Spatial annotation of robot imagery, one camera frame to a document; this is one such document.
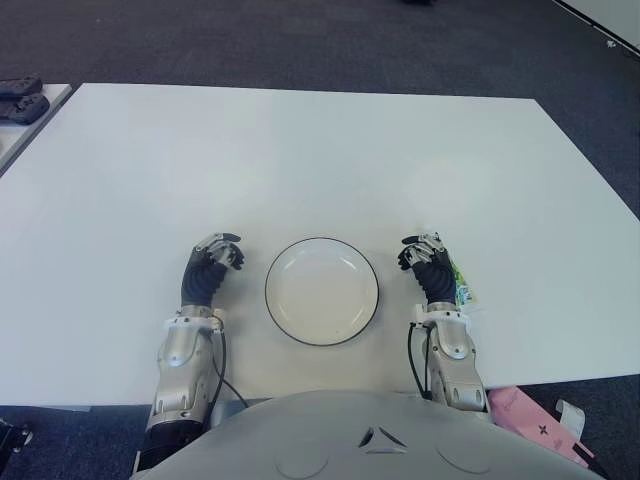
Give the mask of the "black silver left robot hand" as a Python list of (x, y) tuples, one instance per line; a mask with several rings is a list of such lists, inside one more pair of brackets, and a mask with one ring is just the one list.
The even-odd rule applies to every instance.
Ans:
[(193, 247), (182, 277), (182, 307), (211, 306), (227, 272), (242, 268), (240, 241), (241, 237), (233, 233), (213, 233)]

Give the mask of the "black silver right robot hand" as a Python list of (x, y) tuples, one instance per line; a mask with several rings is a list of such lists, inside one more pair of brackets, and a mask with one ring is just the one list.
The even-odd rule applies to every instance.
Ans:
[(398, 265), (411, 270), (429, 303), (456, 303), (456, 278), (448, 250), (437, 233), (412, 235), (401, 241)]

